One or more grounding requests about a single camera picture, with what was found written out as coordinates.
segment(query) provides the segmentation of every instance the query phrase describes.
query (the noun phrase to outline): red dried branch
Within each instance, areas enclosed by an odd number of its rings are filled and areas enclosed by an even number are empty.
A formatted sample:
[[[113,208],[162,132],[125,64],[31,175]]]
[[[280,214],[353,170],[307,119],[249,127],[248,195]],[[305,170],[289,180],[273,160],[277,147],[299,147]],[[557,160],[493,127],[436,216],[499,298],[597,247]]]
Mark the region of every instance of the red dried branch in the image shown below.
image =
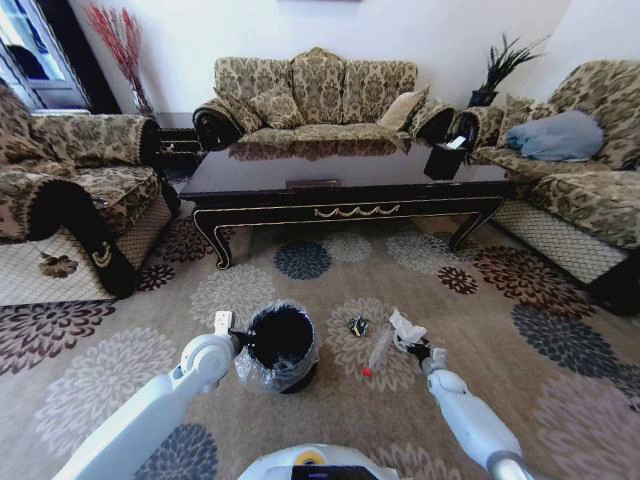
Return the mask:
[[[136,17],[125,8],[118,12],[115,8],[106,9],[91,4],[84,10],[122,74],[130,82],[137,80],[141,33]]]

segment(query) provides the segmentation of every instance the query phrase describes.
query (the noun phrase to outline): blue pillow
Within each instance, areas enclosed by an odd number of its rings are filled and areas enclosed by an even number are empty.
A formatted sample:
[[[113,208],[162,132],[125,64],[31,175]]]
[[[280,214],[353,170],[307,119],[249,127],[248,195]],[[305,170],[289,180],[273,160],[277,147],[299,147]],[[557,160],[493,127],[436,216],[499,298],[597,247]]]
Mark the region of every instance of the blue pillow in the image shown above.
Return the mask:
[[[598,153],[604,134],[589,115],[571,110],[513,127],[507,143],[527,158],[579,161]]]

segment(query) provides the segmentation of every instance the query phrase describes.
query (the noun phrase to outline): white wall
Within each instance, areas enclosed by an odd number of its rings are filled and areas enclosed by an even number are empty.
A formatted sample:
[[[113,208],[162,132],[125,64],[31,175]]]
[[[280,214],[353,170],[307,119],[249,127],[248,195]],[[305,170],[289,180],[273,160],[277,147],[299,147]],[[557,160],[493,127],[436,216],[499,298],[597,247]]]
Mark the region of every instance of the white wall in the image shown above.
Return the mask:
[[[158,112],[192,111],[213,96],[213,62],[227,55],[289,59],[313,46],[346,59],[407,59],[431,97],[465,106],[504,31],[523,43],[553,33],[571,0],[94,0],[126,7],[143,28],[141,70]],[[87,24],[89,0],[70,0],[123,111],[131,93]],[[513,91],[534,65],[500,90]]]
[[[639,0],[573,0],[524,87],[546,100],[575,67],[603,58],[640,59]]]

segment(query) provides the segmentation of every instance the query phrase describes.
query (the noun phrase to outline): sofa base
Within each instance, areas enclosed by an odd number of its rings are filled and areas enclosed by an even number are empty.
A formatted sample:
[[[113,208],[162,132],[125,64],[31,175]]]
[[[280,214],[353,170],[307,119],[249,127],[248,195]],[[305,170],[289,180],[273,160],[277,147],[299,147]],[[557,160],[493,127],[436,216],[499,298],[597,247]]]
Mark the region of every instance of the sofa base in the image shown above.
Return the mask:
[[[158,195],[135,225],[116,239],[135,270],[141,267],[170,219],[171,212],[163,196]],[[40,268],[44,261],[41,252],[57,258],[66,255],[77,262],[77,267],[64,278],[45,275]],[[80,242],[64,227],[45,240],[0,244],[0,264],[0,305],[114,298],[102,286]],[[51,270],[64,275],[63,267]]]
[[[522,200],[493,220],[586,284],[592,299],[618,315],[640,312],[640,257],[612,247]]]

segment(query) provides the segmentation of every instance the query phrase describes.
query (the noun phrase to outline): black tissue box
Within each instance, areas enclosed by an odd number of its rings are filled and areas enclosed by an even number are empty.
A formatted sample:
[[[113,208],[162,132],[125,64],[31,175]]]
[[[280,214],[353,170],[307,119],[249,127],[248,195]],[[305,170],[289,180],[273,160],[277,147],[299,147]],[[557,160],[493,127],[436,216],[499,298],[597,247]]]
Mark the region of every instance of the black tissue box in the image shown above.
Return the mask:
[[[431,150],[424,174],[432,180],[451,180],[466,158],[466,148],[449,148],[446,143],[437,143]]]

